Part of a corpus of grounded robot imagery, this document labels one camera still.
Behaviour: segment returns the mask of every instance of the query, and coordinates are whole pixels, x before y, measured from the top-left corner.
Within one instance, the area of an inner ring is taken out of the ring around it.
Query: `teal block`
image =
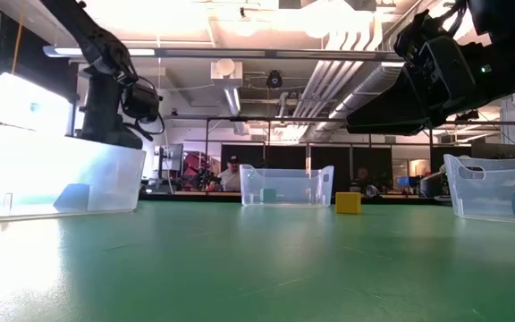
[[[277,190],[276,189],[262,189],[259,191],[261,202],[263,203],[275,203],[277,201]]]

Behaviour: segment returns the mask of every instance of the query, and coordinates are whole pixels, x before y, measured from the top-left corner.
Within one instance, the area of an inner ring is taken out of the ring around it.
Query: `yellow cable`
[[[17,29],[17,40],[15,41],[15,53],[13,54],[13,66],[11,68],[11,75],[15,74],[15,67],[17,66],[17,58],[19,56],[19,44],[21,42],[21,32],[23,31],[23,16],[25,15],[25,0],[21,1],[21,14],[19,15],[19,28]]]

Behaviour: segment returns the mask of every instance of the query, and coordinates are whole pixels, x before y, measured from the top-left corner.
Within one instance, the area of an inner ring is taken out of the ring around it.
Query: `desk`
[[[515,321],[515,224],[141,201],[0,225],[0,321]]]
[[[403,194],[382,194],[383,199],[418,199],[418,195],[403,195]]]
[[[241,192],[227,192],[227,191],[176,191],[175,195],[179,196],[229,196],[241,197]]]

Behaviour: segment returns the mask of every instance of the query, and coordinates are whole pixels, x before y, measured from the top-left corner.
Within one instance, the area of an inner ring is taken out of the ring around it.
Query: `man with cap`
[[[224,191],[241,191],[240,182],[240,160],[238,157],[231,156],[228,159],[228,168],[218,175]]]

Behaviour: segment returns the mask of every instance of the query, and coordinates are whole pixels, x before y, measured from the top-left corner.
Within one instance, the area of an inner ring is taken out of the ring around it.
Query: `lab equipment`
[[[100,28],[83,10],[84,2],[74,0],[39,0],[61,22],[79,44],[90,67],[84,70],[89,78],[85,121],[81,138],[127,148],[142,148],[142,140],[128,127],[152,141],[152,132],[144,131],[141,123],[160,120],[162,100],[149,80],[141,78],[134,69],[127,47],[112,33]],[[135,119],[124,123],[122,111]]]
[[[490,33],[491,45],[459,46],[453,39],[467,9],[477,34]],[[350,133],[416,134],[515,93],[515,1],[457,0],[437,18],[425,10],[397,35],[393,49],[406,61],[401,74],[348,115]]]

